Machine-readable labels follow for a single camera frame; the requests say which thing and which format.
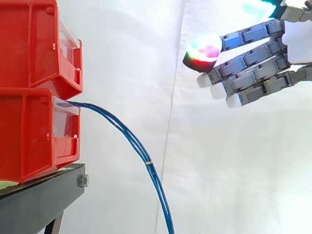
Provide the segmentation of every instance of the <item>rgb light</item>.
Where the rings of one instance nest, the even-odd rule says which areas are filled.
[[[192,59],[201,62],[217,61],[222,49],[222,40],[216,34],[202,34],[196,37],[189,46],[187,53]]]
[[[268,20],[276,10],[276,5],[268,1],[246,0],[243,3],[243,10],[254,17],[257,22]]]

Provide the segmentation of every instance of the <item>blue wire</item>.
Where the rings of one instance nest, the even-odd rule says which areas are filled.
[[[108,121],[110,121],[113,125],[115,125],[115,127],[117,127],[117,128],[118,128],[120,131],[122,131],[123,134],[125,135],[125,132],[124,132],[121,128],[119,128],[118,126],[116,126],[116,124],[114,124],[110,119],[107,118],[107,116],[104,115],[103,112],[106,112],[104,109],[98,108],[97,106],[91,105],[91,104],[88,104],[88,103],[82,103],[81,106],[90,108],[90,109],[92,109],[92,110],[94,110],[94,111],[97,111],[98,113],[100,113],[101,115],[103,115]],[[113,117],[116,121],[119,122],[119,124],[122,125],[122,128],[123,128],[123,129],[126,129],[126,130],[130,131],[125,125],[122,124],[122,122],[121,122],[119,119],[117,119],[117,118],[116,118],[114,115],[112,115],[111,113],[109,113],[109,114],[110,114],[110,117]],[[140,154],[140,152],[138,152],[136,145],[134,145],[133,140],[132,140],[132,139],[129,139],[129,136],[128,136],[128,135],[125,135],[125,136],[126,136],[127,139],[129,140],[129,142],[131,143],[131,145],[133,146],[133,148],[135,149],[135,151],[142,157],[142,155]],[[147,155],[147,158],[148,158],[149,161],[150,161],[150,157],[149,157],[149,155],[147,154],[146,151],[145,151],[145,155]],[[156,170],[155,170],[155,168],[154,168],[154,165],[151,164],[149,167],[152,167],[152,170],[149,169],[149,168],[147,168],[147,169],[148,169],[148,172],[149,172],[149,174],[150,174],[150,176],[151,176],[152,182],[153,182],[154,185],[155,185],[156,187],[158,187],[158,189],[160,190],[160,193],[158,193],[158,191],[157,191],[157,193],[158,193],[158,196],[159,196],[160,201],[161,201],[162,209],[164,210],[164,213],[167,213],[167,214],[165,215],[166,222],[168,222],[168,223],[170,224],[170,226],[173,227],[172,221],[171,221],[171,220],[172,220],[172,218],[171,218],[171,213],[170,213],[170,210],[167,209],[167,208],[169,208],[169,205],[168,205],[168,202],[167,202],[166,197],[163,196],[163,195],[164,195],[164,191],[163,191],[162,186],[160,186],[160,185],[161,185],[160,179],[159,179],[159,177],[158,177],[158,175],[157,175],[157,173],[156,173]]]
[[[147,153],[142,143],[138,140],[138,138],[116,116],[106,111],[105,109],[99,106],[90,104],[90,103],[79,103],[79,102],[72,102],[72,101],[69,103],[74,106],[88,108],[99,113],[104,118],[106,118],[112,125],[114,125],[119,131],[121,131],[124,134],[124,136],[128,139],[133,149],[139,154],[139,156],[142,158],[142,160],[146,164],[146,169],[155,186],[157,195],[160,200],[161,207],[163,209],[164,217],[167,223],[168,232],[169,234],[174,234],[175,231],[174,231],[174,225],[173,225],[173,221],[171,217],[171,212],[170,212],[169,204],[168,204],[165,192],[163,190],[161,181],[157,174],[156,168],[154,164],[152,163],[151,157]]]

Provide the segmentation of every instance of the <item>robotic hand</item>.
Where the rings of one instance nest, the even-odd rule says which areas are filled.
[[[286,71],[291,67],[291,63],[288,48],[282,42],[285,24],[312,20],[311,2],[305,1],[304,7],[300,7],[287,5],[285,0],[271,0],[270,3],[276,7],[271,15],[274,19],[217,39],[208,36],[206,40],[214,41],[212,43],[214,46],[202,46],[205,38],[195,41],[193,44],[197,45],[197,51],[188,50],[183,62],[191,69],[204,72],[197,79],[198,85],[201,88],[211,86],[213,97],[226,98],[230,108],[249,104],[261,97],[294,86],[300,81],[312,80],[312,65],[305,63],[305,66],[296,72]],[[265,38],[270,40],[226,63],[215,66],[220,53]]]

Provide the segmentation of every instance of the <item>red storage bin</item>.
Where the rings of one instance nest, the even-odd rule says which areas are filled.
[[[0,87],[48,88],[63,100],[82,92],[82,43],[56,0],[0,0]]]
[[[0,88],[0,107],[0,180],[24,183],[79,159],[80,108],[40,88]]]

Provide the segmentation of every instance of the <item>white fabric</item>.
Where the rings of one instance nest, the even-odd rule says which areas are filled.
[[[84,42],[85,90],[76,100],[116,114],[164,169],[177,234],[312,232],[312,86],[228,109],[182,64],[196,34],[249,26],[236,1],[59,1]],[[88,110],[81,162],[90,186],[66,210],[61,234],[167,233],[144,164]]]

